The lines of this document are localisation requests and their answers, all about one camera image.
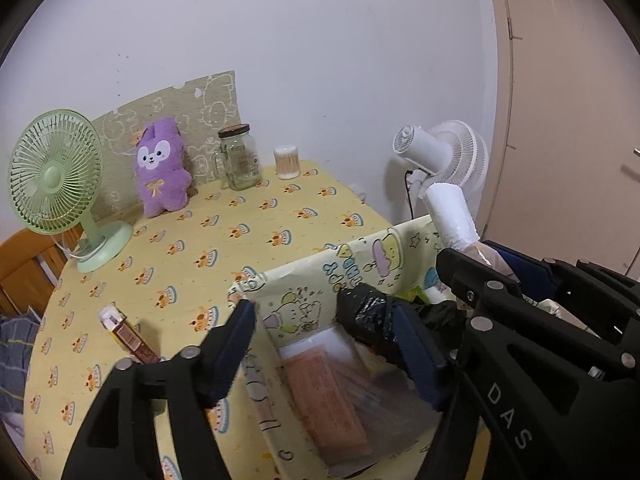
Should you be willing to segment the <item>black plastic bag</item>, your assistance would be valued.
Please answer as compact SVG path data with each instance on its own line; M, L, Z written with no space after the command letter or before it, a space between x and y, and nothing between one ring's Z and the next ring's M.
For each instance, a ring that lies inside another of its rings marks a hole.
M335 317L349 336L406 372L393 323L393 310L399 307L413 310L438 350L448 353L460 344L466 314L451 300L427 304L416 297L407 301L360 283L337 293Z

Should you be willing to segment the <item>white cloth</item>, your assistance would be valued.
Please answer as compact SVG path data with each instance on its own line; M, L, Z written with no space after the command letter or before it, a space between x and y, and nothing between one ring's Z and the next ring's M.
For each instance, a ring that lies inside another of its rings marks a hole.
M506 260L480 240L460 186L435 183L426 189L423 201L445 248L461 252L517 283L520 281Z

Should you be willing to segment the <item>white standing fan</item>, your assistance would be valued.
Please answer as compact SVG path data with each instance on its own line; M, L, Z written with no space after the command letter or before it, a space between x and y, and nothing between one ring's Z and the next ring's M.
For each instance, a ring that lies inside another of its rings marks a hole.
M405 190L411 219L416 216L416 205L435 183L461 188L472 216L477 216L489 151L484 139L466 122L450 119L428 129L404 125L395 134L392 148L410 164L405 173Z

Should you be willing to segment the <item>cotton swab container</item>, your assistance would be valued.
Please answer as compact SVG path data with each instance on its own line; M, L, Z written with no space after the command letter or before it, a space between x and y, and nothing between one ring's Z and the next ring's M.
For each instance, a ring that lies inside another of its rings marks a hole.
M296 145L288 144L273 149L276 174L281 180L292 180L300 175L300 162Z

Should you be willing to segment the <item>yellow cartoon tablecloth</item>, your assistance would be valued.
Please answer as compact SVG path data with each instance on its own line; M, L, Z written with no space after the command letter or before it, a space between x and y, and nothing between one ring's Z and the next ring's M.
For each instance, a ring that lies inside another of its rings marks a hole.
M60 293L67 300L51 297L43 313L25 390L27 463L41 479L62 476L92 401L124 356L99 320L108 304L169 359L227 321L234 283L391 227L313 162L292 181L266 169L249 190L209 183L183 210L135 218L131 240L113 261L89 273L66 264ZM233 478L285 479L242 368L208 418Z

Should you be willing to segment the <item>wooden bed headboard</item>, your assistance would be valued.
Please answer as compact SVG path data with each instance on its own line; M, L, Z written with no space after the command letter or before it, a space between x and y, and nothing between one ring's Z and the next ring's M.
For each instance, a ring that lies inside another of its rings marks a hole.
M81 234L81 226L58 237L24 229L1 243L2 315L17 316L29 309L43 315L51 297L67 300L60 288L68 258L60 245L73 248Z

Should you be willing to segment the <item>pink tissue pack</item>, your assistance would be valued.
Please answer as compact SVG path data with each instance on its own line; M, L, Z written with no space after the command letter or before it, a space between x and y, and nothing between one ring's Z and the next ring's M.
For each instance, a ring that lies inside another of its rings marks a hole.
M315 348L283 362L293 400L322 460L334 466L372 452L354 402L337 375L337 362Z

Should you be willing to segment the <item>glass jar black lid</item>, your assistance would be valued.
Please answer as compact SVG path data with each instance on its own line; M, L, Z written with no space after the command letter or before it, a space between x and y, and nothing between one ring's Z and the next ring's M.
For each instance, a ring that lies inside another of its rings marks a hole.
M237 124L218 132L213 152L214 175L229 188L243 191L262 180L262 166L249 124Z

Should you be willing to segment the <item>yellow cartoon storage box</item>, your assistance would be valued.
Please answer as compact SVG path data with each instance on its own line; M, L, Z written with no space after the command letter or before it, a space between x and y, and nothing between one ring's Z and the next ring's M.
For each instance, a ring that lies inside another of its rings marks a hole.
M258 273L228 290L231 302L256 306L256 332L243 360L245 387L258 425L285 479L329 479L299 419L285 382L280 350L329 328L337 292L360 283L410 297L436 283L435 261L444 244L430 217L331 244L322 252Z

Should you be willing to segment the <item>blue plaid pillow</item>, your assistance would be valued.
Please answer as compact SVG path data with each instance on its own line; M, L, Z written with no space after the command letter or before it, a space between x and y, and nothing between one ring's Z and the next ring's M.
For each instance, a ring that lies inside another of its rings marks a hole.
M1 317L0 334L0 411L24 412L24 394L32 349L40 316L28 308L25 314Z

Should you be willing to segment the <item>clear zip bag stack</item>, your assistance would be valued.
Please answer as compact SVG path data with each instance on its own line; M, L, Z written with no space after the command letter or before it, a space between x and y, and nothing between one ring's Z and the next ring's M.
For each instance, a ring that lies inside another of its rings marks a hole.
M397 366L353 367L337 362L335 367L366 433L371 460L399 454L437 428L440 414L420 398L414 383Z

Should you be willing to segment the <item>green desk fan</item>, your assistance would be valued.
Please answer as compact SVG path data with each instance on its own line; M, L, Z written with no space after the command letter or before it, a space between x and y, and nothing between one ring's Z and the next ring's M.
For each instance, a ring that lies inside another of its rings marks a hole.
M81 226L84 236L67 255L81 273L115 259L131 240L129 223L99 226L92 207L102 183L103 157L96 128L74 110L39 115L22 132L9 162L13 209L32 232L61 235Z

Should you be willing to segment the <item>purple plush bunny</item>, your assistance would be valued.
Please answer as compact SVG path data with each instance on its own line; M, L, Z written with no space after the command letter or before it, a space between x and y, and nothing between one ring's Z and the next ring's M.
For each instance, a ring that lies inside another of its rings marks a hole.
M186 206L192 177L185 160L186 149L174 118L160 118L145 127L134 154L134 173L146 218Z

